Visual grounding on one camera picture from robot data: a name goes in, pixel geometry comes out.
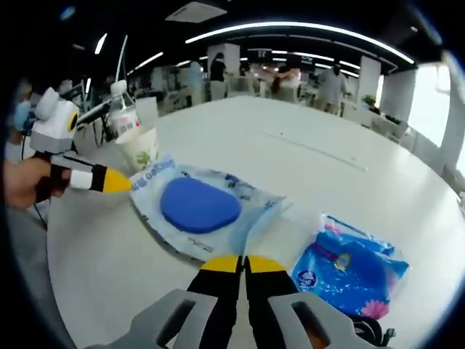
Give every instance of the person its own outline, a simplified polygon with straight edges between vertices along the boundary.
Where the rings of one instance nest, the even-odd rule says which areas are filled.
[[[300,85],[300,59],[297,56],[288,58],[286,64],[279,68],[271,84],[271,93],[276,95],[281,86],[297,88]]]
[[[29,158],[17,164],[4,160],[4,197],[8,207],[26,210],[36,202],[36,186],[42,177],[50,177],[52,165],[38,158]],[[64,180],[70,178],[70,171],[62,174]],[[54,189],[52,195],[61,197],[62,190]]]
[[[211,100],[222,100],[226,94],[225,83],[225,55],[218,52],[210,65],[210,93]]]
[[[341,104],[341,94],[347,93],[347,80],[341,73],[339,64],[327,69],[319,77],[320,91],[318,92],[317,109],[337,115]]]
[[[203,103],[203,70],[198,60],[190,63],[188,79],[192,106]]]
[[[250,64],[242,62],[239,67],[239,76],[247,77],[248,75],[250,75]]]
[[[32,85],[27,80],[22,80],[17,88],[13,113],[9,116],[7,126],[9,128],[9,142],[19,145],[23,138],[23,132],[28,128],[28,121],[32,111],[31,106]]]

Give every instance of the column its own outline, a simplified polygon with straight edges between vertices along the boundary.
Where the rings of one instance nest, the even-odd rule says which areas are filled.
[[[415,91],[416,70],[384,77],[379,109],[390,116],[408,122]]]
[[[358,93],[357,104],[362,103],[362,99],[366,95],[376,97],[378,88],[378,79],[381,75],[381,63],[377,60],[372,60],[366,56],[362,56],[360,62],[360,76],[358,78]]]
[[[465,105],[458,93],[454,80],[450,80],[450,107],[448,124],[445,128],[444,138],[440,149],[440,163],[438,168],[442,171],[444,165],[455,169],[465,138]]]

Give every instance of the blue plastic package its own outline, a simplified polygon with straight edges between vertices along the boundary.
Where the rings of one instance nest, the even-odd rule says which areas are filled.
[[[296,264],[292,279],[350,315],[379,319],[389,311],[390,295],[408,269],[385,241],[325,216],[324,229]]]

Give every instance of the round table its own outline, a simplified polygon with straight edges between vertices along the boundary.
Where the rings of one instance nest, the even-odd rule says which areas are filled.
[[[434,332],[464,276],[465,221],[456,194],[406,149],[336,116],[254,97],[154,124],[161,152],[180,163],[233,173],[392,242],[411,269],[381,325],[396,328],[395,348],[414,348]],[[113,144],[91,160],[127,171]],[[54,295],[79,349],[116,340],[135,315],[197,273],[152,238],[128,193],[68,190],[52,200],[47,238]]]

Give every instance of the blue sponge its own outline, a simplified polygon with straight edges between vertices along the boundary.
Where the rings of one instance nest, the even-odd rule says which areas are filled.
[[[161,195],[160,210],[179,230],[204,234],[237,220],[240,204],[223,190],[200,180],[181,177],[166,186]]]

